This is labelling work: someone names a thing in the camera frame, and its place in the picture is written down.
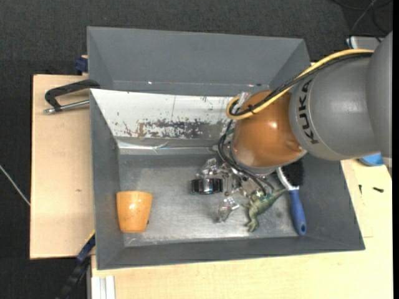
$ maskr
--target green toy dinosaur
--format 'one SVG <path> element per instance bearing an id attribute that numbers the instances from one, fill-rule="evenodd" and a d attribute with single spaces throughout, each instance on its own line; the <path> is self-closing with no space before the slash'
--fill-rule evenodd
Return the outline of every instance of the green toy dinosaur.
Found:
<path id="1" fill-rule="evenodd" d="M 287 192 L 286 189 L 281 189 L 280 191 L 275 191 L 266 196 L 258 197 L 256 194 L 251 196 L 249 204 L 244 205 L 248 208 L 248 215 L 251 220 L 246 224 L 249 227 L 250 232 L 254 232 L 259 227 L 259 221 L 257 219 L 258 215 L 266 212 L 279 197 L 284 195 L 285 192 Z"/>

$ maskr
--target blue handled tool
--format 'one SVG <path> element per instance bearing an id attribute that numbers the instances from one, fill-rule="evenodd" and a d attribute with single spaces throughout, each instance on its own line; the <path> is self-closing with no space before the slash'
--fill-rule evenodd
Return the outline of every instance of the blue handled tool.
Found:
<path id="1" fill-rule="evenodd" d="M 277 175 L 281 184 L 289 191 L 292 221 L 294 222 L 297 233 L 301 236 L 306 234 L 306 217 L 299 198 L 299 186 L 303 181 L 303 173 L 302 160 L 277 169 Z"/>

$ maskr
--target orange cup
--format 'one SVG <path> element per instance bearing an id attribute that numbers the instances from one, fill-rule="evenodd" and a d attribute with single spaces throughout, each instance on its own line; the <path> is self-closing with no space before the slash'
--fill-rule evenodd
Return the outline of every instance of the orange cup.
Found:
<path id="1" fill-rule="evenodd" d="M 122 232 L 143 232 L 150 216 L 152 194 L 140 191 L 117 193 L 119 228 Z"/>

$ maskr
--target yellow cable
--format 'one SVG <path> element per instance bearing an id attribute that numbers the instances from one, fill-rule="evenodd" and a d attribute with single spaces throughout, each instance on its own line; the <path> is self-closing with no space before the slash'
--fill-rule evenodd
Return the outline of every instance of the yellow cable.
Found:
<path id="1" fill-rule="evenodd" d="M 331 54 L 323 59 L 321 59 L 320 61 L 316 62 L 314 65 L 308 67 L 306 70 L 304 70 L 301 74 L 299 74 L 297 78 L 300 78 L 301 76 L 317 69 L 318 67 L 320 67 L 321 65 L 326 64 L 327 62 L 331 61 L 331 60 L 335 60 L 336 58 L 342 57 L 344 55 L 349 55 L 349 54 L 362 54 L 362 53 L 371 53 L 373 52 L 372 50 L 366 50 L 366 49 L 350 49 L 350 50 L 344 50 L 344 51 L 340 51 L 340 52 L 336 52 L 334 54 Z M 295 85 L 295 80 L 293 81 L 292 85 L 288 88 L 286 88 L 284 91 L 278 93 L 277 95 L 275 95 L 274 97 L 272 97 L 271 99 L 269 99 L 268 101 L 264 102 L 262 105 L 260 105 L 259 107 L 255 108 L 254 110 L 247 112 L 245 114 L 242 115 L 232 115 L 230 114 L 230 108 L 233 105 L 233 103 L 235 101 L 237 101 L 239 99 L 239 96 L 234 97 L 227 105 L 226 107 L 226 115 L 228 118 L 232 119 L 232 120 L 243 120 L 245 118 L 248 118 L 250 116 L 253 116 L 256 113 L 259 113 L 261 110 L 265 109 L 266 107 L 268 107 L 271 103 L 273 103 L 274 101 L 276 101 L 279 97 L 283 96 L 283 94 L 285 94 L 286 92 L 288 92 L 288 90 L 293 87 Z"/>

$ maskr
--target black carpet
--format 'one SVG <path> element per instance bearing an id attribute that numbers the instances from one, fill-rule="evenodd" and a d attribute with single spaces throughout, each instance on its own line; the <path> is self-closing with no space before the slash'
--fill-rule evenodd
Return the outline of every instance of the black carpet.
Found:
<path id="1" fill-rule="evenodd" d="M 392 30 L 389 0 L 357 23 L 370 1 L 341 0 L 363 8 L 353 10 L 329 0 L 0 0 L 0 164 L 29 198 L 31 74 L 77 74 L 86 26 L 303 38 L 318 60 L 345 49 L 349 34 Z M 52 298 L 74 266 L 29 261 L 29 211 L 0 173 L 0 298 Z"/>

